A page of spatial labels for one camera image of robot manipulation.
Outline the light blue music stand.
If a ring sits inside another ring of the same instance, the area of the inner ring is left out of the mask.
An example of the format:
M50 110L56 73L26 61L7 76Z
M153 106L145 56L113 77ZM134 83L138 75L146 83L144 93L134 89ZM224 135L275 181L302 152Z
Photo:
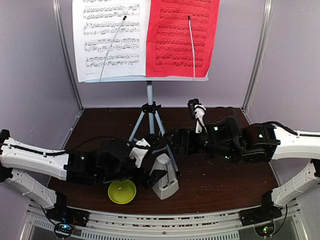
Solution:
M114 37L109 41L109 45L106 45L106 54L105 54L105 59L102 64L102 69L100 72L100 77L99 77L99 83L101 82L102 75L104 72L104 67L106 65L106 61L108 58L108 54L110 52L110 49L113 46L113 43L115 42L115 39L117 37L117 34L120 30L121 25L125 22L127 16L125 15L122 19L122 21L119 24L118 29L115 32ZM188 29L189 29L189 35L190 35L190 44L191 44L191 49L192 49L192 67L193 67L193 81L196 81L196 54L195 54L195 46L194 46L194 40L193 40L193 33L192 33L192 25L191 25L191 16L187 16L187 22L188 22ZM155 133L155 122L154 119L156 120L156 123L159 127L159 133L163 136L165 134L165 128L164 125L161 121L161 117L159 115L159 108L161 105L156 105L156 102L153 101L153 83L152 81L148 80L146 82L146 91L147 91L147 103L141 106L141 113L139 115L138 120L136 121L136 124L131 132L131 135L129 137L129 144L134 142L134 137L135 134L145 116L146 113L148 113L148 119L149 119L149 133L154 134Z

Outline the white metronome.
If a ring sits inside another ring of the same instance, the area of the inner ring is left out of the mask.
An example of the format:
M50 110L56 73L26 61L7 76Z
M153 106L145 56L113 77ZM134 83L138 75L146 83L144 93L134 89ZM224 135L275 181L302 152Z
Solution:
M158 180L152 187L160 200L173 196L179 190L179 183L172 160L163 153L159 155L152 166L151 174L157 174Z

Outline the red paper sheet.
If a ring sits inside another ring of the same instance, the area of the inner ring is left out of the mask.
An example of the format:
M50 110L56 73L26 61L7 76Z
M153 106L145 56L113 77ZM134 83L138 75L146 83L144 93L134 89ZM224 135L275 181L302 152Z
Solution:
M146 39L146 76L202 79L211 66L218 0L153 0Z

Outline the white sheet music page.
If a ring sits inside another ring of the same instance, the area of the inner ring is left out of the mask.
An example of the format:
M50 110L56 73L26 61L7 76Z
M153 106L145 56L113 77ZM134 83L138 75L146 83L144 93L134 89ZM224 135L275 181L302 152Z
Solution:
M78 82L145 76L150 10L149 0L74 0Z

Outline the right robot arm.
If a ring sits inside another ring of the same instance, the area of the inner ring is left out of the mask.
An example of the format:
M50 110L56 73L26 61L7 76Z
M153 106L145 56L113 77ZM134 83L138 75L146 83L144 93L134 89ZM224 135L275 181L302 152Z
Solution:
M277 121L253 123L241 127L237 113L218 118L207 112L197 98L187 103L193 128L176 128L164 134L170 147L181 148L184 154L205 153L224 157L236 164L270 162L282 159L309 159L297 175L283 185L266 192L256 210L259 220L268 220L276 208L281 209L292 199L320 182L320 134L293 130Z

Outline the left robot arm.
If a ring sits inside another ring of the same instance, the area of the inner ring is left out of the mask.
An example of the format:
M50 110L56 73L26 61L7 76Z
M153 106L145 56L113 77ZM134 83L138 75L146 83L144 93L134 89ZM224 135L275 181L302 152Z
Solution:
M13 184L23 195L51 210L61 222L72 218L64 194L48 189L24 171L38 172L78 185L103 185L114 181L134 180L145 189L152 188L168 172L154 169L147 172L142 162L163 140L153 134L137 142L104 137L100 146L90 151L50 150L21 143L0 131L0 181Z

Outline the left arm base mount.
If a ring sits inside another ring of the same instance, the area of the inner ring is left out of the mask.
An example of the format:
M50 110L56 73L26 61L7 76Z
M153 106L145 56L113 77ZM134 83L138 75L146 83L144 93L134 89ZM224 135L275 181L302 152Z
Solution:
M69 238L76 227L86 227L90 213L67 206L67 197L56 192L56 200L51 208L40 205L47 220L53 224L54 235L61 240Z

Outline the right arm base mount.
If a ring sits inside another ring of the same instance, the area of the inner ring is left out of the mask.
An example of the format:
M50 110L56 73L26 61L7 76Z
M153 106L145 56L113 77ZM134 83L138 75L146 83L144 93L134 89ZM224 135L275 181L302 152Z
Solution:
M278 231L274 219L282 216L282 207L274 205L272 200L272 190L267 191L261 197L261 206L241 210L239 218L242 226L257 225L267 221L266 225L255 226L255 233L264 239L273 237Z

